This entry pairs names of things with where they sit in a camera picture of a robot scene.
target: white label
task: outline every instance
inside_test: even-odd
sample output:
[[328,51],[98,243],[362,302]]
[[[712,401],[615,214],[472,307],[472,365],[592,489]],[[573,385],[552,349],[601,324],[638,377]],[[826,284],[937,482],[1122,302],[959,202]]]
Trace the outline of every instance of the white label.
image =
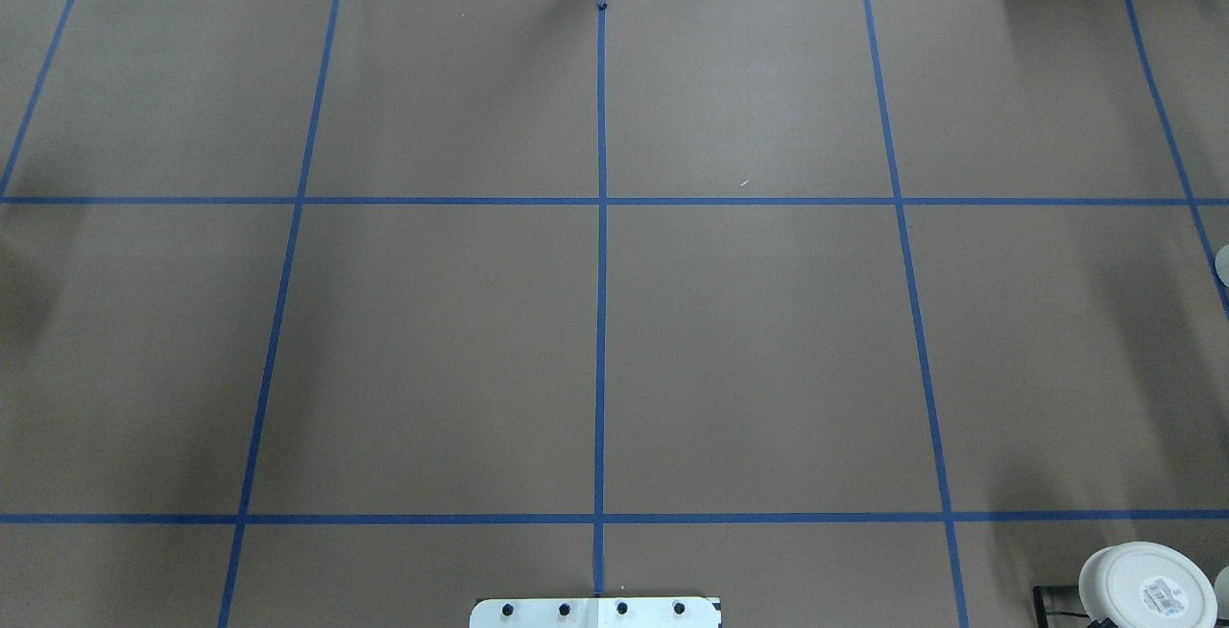
[[1187,599],[1182,586],[1160,575],[1144,580],[1139,586],[1139,599],[1148,611],[1165,618],[1177,618],[1186,613]]

